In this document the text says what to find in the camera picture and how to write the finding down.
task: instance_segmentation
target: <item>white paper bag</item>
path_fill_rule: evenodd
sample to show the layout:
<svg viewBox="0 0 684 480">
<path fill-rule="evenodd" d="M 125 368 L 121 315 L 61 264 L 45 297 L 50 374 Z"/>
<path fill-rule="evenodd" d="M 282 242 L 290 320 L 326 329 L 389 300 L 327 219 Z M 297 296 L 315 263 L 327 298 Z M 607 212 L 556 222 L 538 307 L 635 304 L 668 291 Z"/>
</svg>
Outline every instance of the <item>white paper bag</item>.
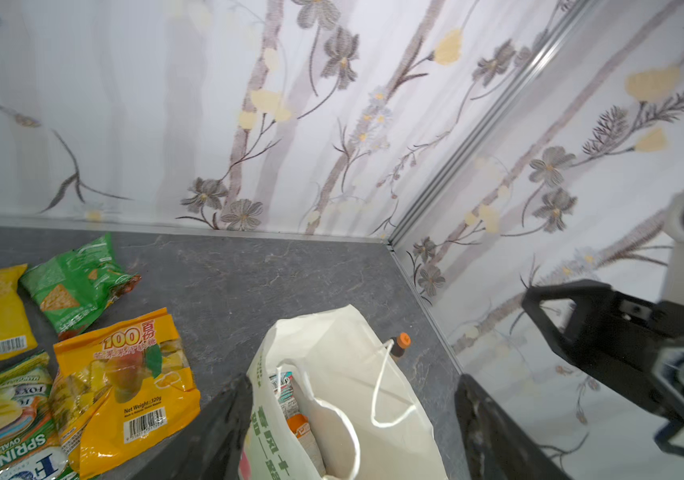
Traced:
<svg viewBox="0 0 684 480">
<path fill-rule="evenodd" d="M 277 321 L 248 370 L 253 409 L 241 478 L 320 478 L 270 385 L 272 375 L 291 371 L 299 410 L 323 454 L 324 478 L 445 479 L 433 425 L 389 357 L 391 348 L 353 306 Z"/>
</svg>

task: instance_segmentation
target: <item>green snack bag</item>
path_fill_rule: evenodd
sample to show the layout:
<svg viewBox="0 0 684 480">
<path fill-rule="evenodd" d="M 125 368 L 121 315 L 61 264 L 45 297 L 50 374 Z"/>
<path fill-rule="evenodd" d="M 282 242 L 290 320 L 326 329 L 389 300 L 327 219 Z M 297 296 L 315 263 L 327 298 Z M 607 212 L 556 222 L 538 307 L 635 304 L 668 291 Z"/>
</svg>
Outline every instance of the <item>green snack bag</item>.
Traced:
<svg viewBox="0 0 684 480">
<path fill-rule="evenodd" d="M 0 478 L 78 479 L 52 421 L 48 364 L 44 352 L 0 373 Z"/>
<path fill-rule="evenodd" d="M 20 283 L 38 303 L 59 340 L 78 335 L 141 279 L 116 263 L 110 234 L 27 271 Z"/>
</svg>

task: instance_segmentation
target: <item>orange candy bag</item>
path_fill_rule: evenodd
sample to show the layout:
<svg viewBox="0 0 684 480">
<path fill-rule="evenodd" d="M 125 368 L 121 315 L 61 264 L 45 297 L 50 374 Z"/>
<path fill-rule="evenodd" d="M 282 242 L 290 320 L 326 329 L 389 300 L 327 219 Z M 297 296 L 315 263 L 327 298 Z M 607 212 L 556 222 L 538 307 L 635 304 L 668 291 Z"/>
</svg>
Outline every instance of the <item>orange candy bag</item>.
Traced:
<svg viewBox="0 0 684 480">
<path fill-rule="evenodd" d="M 49 402 L 73 470 L 84 480 L 187 426 L 201 393 L 171 315 L 161 309 L 54 345 Z"/>
</svg>

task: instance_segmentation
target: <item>floral wallpaper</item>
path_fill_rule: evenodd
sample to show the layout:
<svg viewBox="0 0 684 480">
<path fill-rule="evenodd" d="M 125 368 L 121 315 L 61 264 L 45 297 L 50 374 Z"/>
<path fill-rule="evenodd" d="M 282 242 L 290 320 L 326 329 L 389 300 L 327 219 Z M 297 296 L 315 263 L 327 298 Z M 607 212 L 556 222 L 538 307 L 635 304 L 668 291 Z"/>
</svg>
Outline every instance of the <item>floral wallpaper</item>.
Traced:
<svg viewBox="0 0 684 480">
<path fill-rule="evenodd" d="M 0 215 L 386 237 L 573 5 L 0 0 Z"/>
<path fill-rule="evenodd" d="M 665 420 L 550 351 L 520 301 L 584 278 L 657 301 L 682 191 L 684 0 L 606 0 L 395 246 L 463 370 L 572 478 L 684 478 L 684 459 L 654 444 Z"/>
</svg>

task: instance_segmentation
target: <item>white rope handle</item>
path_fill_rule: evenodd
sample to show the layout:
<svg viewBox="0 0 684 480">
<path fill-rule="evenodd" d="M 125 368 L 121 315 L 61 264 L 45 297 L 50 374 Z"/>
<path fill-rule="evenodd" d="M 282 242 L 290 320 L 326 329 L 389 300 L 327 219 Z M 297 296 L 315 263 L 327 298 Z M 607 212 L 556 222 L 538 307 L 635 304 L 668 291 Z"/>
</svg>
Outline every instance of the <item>white rope handle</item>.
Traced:
<svg viewBox="0 0 684 480">
<path fill-rule="evenodd" d="M 295 360 L 290 360 L 290 359 L 285 359 L 282 362 L 278 364 L 277 368 L 277 374 L 278 374 L 278 383 L 280 384 L 280 371 L 283 369 L 284 364 L 290 364 L 294 365 L 295 367 L 298 367 L 298 364 Z M 353 441 L 353 450 L 355 451 L 355 459 L 353 460 L 353 467 L 349 471 L 349 475 L 347 475 L 345 478 L 338 478 L 335 477 L 334 475 L 324 475 L 323 480 L 355 480 L 355 478 L 358 476 L 358 472 L 360 471 L 360 440 L 358 440 L 358 435 L 355 433 L 355 428 L 353 427 L 353 423 L 347 418 L 347 415 L 345 415 L 345 412 L 340 410 L 339 408 L 335 407 L 334 405 L 328 403 L 326 400 L 323 400 L 321 398 L 317 398 L 315 396 L 315 393 L 313 392 L 313 386 L 310 385 L 309 383 L 309 375 L 304 369 L 299 368 L 299 374 L 302 376 L 303 384 L 302 385 L 302 390 L 304 391 L 305 396 L 307 397 L 308 400 L 311 402 L 317 403 L 319 406 L 322 408 L 326 408 L 328 410 L 331 410 L 332 412 L 336 413 L 337 416 L 339 416 L 339 419 L 342 420 L 342 424 L 344 425 L 345 429 L 347 430 L 347 433 L 349 434 L 350 439 Z M 279 397 L 280 394 L 280 387 L 278 387 L 278 395 L 276 398 Z"/>
<path fill-rule="evenodd" d="M 376 417 L 376 398 L 379 396 L 379 389 L 382 388 L 382 377 L 385 374 L 385 367 L 387 366 L 387 359 L 389 358 L 390 352 L 393 350 L 395 341 L 393 339 L 384 342 L 385 346 L 385 358 L 382 360 L 382 369 L 379 370 L 379 378 L 376 379 L 376 385 L 374 386 L 374 394 L 371 397 L 371 423 L 377 428 L 390 428 L 398 425 L 400 422 L 405 420 L 405 417 L 409 416 L 412 412 L 416 412 L 416 405 L 410 405 L 409 408 L 405 409 L 405 412 L 401 414 L 400 417 L 396 418 L 392 422 L 379 422 Z"/>
</svg>

